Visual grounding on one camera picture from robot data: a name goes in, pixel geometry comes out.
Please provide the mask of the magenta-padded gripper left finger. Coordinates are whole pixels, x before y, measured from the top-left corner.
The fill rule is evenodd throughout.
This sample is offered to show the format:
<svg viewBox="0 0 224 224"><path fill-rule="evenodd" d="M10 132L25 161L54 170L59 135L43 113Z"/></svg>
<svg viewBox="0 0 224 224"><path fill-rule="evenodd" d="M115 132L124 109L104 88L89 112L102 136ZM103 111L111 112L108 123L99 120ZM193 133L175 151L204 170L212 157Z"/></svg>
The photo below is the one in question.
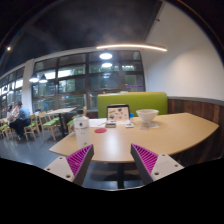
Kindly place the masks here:
<svg viewBox="0 0 224 224"><path fill-rule="evenodd" d="M93 155L94 147L89 145L68 157L57 157L45 168L45 171L81 186Z"/></svg>

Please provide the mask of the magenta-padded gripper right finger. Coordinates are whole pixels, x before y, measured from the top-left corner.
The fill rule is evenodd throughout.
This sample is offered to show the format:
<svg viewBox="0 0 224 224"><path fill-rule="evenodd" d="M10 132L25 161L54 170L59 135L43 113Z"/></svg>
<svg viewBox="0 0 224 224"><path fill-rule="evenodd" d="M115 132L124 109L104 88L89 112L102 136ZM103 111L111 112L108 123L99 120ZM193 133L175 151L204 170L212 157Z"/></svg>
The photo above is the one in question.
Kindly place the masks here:
<svg viewBox="0 0 224 224"><path fill-rule="evenodd" d="M136 144L131 145L131 155L144 185L183 169L183 166L168 154L156 154Z"/></svg>

